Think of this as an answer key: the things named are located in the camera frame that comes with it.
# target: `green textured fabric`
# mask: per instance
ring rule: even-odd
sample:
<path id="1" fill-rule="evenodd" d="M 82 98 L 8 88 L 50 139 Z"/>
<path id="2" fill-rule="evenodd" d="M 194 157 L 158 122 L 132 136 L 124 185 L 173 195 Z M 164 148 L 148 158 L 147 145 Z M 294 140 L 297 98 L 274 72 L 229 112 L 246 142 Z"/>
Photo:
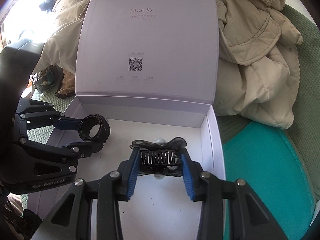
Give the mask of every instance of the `green textured fabric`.
<path id="1" fill-rule="evenodd" d="M 251 122 L 223 146 L 226 178 L 245 179 L 275 217 L 289 240 L 308 230 L 314 199 L 290 141 L 279 128 Z M 228 239 L 226 226 L 225 239 Z"/>
<path id="2" fill-rule="evenodd" d="M 240 115 L 217 116 L 217 123 L 222 145 L 240 133 L 251 120 Z"/>
<path id="3" fill-rule="evenodd" d="M 300 87 L 293 106 L 295 120 L 287 129 L 304 162 L 320 200 L 320 32 L 310 20 L 286 5 L 281 11 L 303 36 L 297 46 L 300 60 Z M 248 125 L 241 117 L 218 117 L 222 143 L 226 143 Z"/>
<path id="4" fill-rule="evenodd" d="M 58 84 L 51 88 L 44 96 L 40 96 L 37 90 L 33 93 L 32 99 L 42 102 L 52 103 L 54 109 L 59 112 L 64 112 L 69 106 L 74 96 L 67 99 L 57 98 L 55 92 L 57 91 Z M 28 131 L 28 139 L 45 144 L 53 130 L 53 126 L 46 126 L 41 128 L 36 128 Z M 21 202 L 23 209 L 27 208 L 28 194 L 21 195 Z"/>

